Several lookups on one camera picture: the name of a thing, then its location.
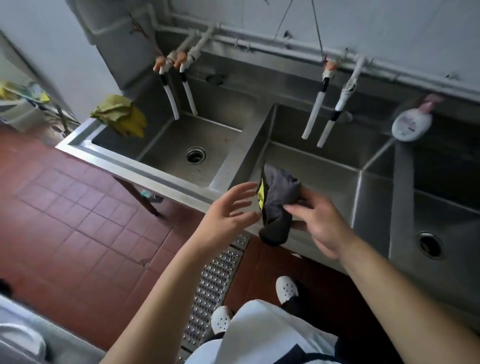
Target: dark gray cloth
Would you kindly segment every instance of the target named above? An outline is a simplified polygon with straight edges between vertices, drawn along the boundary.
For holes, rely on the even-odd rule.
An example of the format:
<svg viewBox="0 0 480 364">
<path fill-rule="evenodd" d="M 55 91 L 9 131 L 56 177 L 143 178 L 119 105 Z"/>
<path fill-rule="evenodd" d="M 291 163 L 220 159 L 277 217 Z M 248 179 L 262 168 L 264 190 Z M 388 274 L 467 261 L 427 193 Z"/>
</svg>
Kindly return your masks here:
<svg viewBox="0 0 480 364">
<path fill-rule="evenodd" d="M 262 216 L 264 227 L 259 235 L 268 245 L 277 246 L 288 239 L 292 215 L 282 207 L 294 204 L 300 197 L 300 181 L 288 171 L 265 163 L 262 168 L 262 180 L 259 189 L 264 186 L 264 206 Z"/>
</svg>

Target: sink leg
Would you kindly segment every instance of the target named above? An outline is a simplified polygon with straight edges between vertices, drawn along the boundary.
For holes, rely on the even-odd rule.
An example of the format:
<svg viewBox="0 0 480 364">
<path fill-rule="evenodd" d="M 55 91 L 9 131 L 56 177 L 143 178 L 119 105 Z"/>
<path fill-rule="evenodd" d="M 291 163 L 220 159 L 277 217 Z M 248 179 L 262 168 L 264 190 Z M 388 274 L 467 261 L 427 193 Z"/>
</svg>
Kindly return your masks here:
<svg viewBox="0 0 480 364">
<path fill-rule="evenodd" d="M 143 207 L 145 207 L 148 212 L 150 212 L 151 214 L 159 217 L 159 216 L 162 216 L 162 214 L 160 214 L 157 209 L 155 207 L 153 207 L 153 205 L 150 203 L 150 201 L 148 201 L 148 198 L 146 198 L 145 196 L 143 196 L 136 188 L 135 186 L 131 183 L 131 182 L 128 182 L 126 180 L 123 180 L 122 178 L 119 178 L 119 177 L 116 177 L 116 176 L 113 176 L 113 178 L 115 178 L 118 183 L 120 183 L 133 197 L 135 197 L 135 199 L 140 202 L 142 204 Z"/>
</svg>

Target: hand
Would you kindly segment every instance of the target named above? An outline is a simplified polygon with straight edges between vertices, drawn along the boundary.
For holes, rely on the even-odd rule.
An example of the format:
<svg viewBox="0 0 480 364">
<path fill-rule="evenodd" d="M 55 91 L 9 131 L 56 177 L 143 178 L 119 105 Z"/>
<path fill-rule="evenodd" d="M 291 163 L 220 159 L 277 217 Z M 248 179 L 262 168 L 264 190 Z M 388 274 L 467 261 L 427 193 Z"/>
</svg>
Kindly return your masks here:
<svg viewBox="0 0 480 364">
<path fill-rule="evenodd" d="M 252 204 L 246 198 L 256 195 L 257 183 L 246 182 L 232 187 L 212 203 L 195 233 L 189 239 L 208 259 L 226 249 L 245 228 L 256 223 L 261 212 L 237 211 Z"/>
<path fill-rule="evenodd" d="M 355 232 L 329 199 L 304 186 L 301 187 L 300 196 L 312 208 L 284 205 L 287 212 L 304 220 L 294 221 L 292 228 L 309 232 L 322 253 L 328 258 L 339 259 L 357 239 Z"/>
</svg>

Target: soap bottle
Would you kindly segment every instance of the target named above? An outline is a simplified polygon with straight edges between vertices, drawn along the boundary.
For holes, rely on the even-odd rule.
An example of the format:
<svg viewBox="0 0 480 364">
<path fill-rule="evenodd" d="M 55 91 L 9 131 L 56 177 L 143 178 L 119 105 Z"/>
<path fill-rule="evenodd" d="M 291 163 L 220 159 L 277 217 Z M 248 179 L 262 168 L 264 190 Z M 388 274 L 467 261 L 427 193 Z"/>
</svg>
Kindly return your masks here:
<svg viewBox="0 0 480 364">
<path fill-rule="evenodd" d="M 432 124 L 433 108 L 443 100 L 437 94 L 429 94 L 418 108 L 402 112 L 393 122 L 392 135 L 402 142 L 419 139 Z"/>
</svg>

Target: shoe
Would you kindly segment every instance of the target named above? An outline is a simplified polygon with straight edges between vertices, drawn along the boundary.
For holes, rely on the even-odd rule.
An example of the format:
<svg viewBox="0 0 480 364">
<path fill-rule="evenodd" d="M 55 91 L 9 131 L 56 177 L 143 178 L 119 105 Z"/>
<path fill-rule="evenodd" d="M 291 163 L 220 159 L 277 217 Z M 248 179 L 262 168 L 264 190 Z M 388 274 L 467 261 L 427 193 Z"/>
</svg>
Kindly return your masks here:
<svg viewBox="0 0 480 364">
<path fill-rule="evenodd" d="M 232 320 L 232 311 L 227 306 L 220 306 L 212 313 L 212 330 L 214 334 L 225 332 Z"/>
<path fill-rule="evenodd" d="M 287 276 L 278 277 L 275 284 L 276 295 L 281 304 L 284 304 L 292 297 L 299 295 L 297 285 L 293 283 L 292 278 Z"/>
</svg>

